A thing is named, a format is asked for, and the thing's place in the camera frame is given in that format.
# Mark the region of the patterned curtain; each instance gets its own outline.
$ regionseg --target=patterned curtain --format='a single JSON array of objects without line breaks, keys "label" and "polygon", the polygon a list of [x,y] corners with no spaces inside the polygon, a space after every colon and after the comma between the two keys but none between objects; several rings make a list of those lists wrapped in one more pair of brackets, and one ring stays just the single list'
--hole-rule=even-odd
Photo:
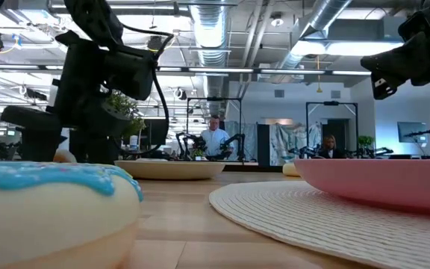
[{"label": "patterned curtain", "polygon": [[[310,146],[321,143],[321,125],[310,125]],[[306,125],[296,124],[283,126],[279,124],[269,126],[269,162],[271,166],[282,166],[292,162],[298,156],[288,153],[290,149],[301,149],[306,146]]]},{"label": "patterned curtain", "polygon": [[[235,121],[225,122],[225,131],[230,137],[238,134],[240,124]],[[254,123],[242,124],[242,134],[245,134],[245,159],[251,160],[258,158],[258,140],[257,140],[257,125]],[[235,161],[238,159],[238,141],[234,142],[234,151],[228,160]]]}]

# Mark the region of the blue frosting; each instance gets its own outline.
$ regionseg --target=blue frosting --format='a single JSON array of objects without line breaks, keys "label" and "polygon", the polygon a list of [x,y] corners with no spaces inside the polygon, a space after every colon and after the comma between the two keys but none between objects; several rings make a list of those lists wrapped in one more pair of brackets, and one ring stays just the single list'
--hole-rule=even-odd
[{"label": "blue frosting", "polygon": [[0,161],[0,190],[12,191],[46,183],[73,183],[92,188],[105,196],[114,194],[111,176],[120,176],[134,187],[142,202],[137,181],[123,169],[97,164],[57,164],[26,161]]}]

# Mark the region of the pink plate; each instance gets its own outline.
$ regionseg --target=pink plate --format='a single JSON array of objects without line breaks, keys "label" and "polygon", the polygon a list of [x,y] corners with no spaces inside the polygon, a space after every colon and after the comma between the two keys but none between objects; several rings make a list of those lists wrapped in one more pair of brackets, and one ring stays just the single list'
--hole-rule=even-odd
[{"label": "pink plate", "polygon": [[296,160],[313,187],[341,197],[430,213],[430,160]]}]

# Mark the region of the doorway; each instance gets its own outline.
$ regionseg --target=doorway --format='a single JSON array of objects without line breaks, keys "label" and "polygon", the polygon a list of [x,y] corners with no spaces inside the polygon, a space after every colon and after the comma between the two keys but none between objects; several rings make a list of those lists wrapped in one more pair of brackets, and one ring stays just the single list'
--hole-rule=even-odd
[{"label": "doorway", "polygon": [[349,120],[328,120],[328,123],[322,125],[321,132],[323,137],[325,135],[334,135],[338,149],[346,149],[346,145],[349,145]]}]

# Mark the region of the woman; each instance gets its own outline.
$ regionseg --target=woman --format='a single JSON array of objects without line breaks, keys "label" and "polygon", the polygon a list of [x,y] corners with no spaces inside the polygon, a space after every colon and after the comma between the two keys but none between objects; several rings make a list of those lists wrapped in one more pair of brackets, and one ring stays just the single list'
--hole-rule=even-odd
[{"label": "woman", "polygon": [[323,158],[346,158],[344,152],[336,148],[336,139],[332,134],[322,139],[322,147],[318,155]]}]

